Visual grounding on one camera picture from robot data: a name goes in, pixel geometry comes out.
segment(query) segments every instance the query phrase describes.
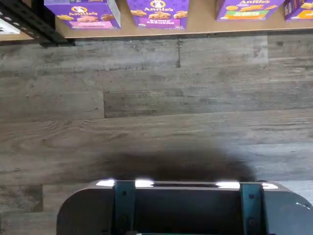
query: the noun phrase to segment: grocery product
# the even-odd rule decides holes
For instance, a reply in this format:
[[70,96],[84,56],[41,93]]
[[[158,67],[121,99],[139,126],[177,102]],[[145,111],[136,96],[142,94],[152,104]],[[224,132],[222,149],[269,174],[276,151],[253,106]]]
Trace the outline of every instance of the grocery product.
[[307,0],[286,0],[284,11],[286,21],[313,19],[313,2]]
[[186,29],[189,0],[128,0],[137,27]]
[[217,20],[266,20],[284,0],[217,0]]
[[60,20],[73,29],[116,29],[121,14],[115,0],[45,0]]

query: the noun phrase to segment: green label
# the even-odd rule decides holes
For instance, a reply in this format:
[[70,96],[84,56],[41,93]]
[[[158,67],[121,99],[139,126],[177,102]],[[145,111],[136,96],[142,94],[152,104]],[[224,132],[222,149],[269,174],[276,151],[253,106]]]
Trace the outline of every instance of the green label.
[[259,16],[266,15],[269,10],[266,11],[227,11],[226,16]]

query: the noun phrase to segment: metal bracket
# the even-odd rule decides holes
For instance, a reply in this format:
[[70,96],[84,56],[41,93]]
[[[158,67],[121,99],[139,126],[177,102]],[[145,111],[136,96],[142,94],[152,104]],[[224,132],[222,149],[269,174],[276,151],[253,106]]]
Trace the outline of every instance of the metal bracket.
[[134,226],[135,182],[117,181],[115,185],[115,235],[124,235]]
[[38,6],[45,15],[43,1],[32,1],[34,11],[19,0],[0,0],[0,18],[28,36],[39,41],[43,46],[74,46],[71,40],[67,40],[55,31],[54,25],[46,23],[37,15]]
[[241,184],[240,193],[244,235],[265,234],[262,185]]

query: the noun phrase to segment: pink label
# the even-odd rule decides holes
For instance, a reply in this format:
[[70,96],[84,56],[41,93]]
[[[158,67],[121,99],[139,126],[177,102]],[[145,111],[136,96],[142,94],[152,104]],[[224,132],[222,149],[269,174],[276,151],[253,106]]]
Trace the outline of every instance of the pink label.
[[140,17],[139,26],[175,28],[176,26],[180,27],[180,20],[179,19],[148,19],[148,18]]
[[89,29],[103,29],[103,28],[111,28],[112,24],[110,21],[103,22],[70,22],[73,28],[89,28]]

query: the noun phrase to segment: black metal shelf bracket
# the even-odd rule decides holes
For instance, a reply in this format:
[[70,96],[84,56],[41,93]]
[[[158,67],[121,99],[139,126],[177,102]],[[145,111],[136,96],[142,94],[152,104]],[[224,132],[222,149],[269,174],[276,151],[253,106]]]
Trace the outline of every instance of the black metal shelf bracket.
[[43,0],[33,0],[32,8],[20,0],[0,0],[0,18],[44,47],[74,46],[74,40],[64,38],[55,30],[54,14]]

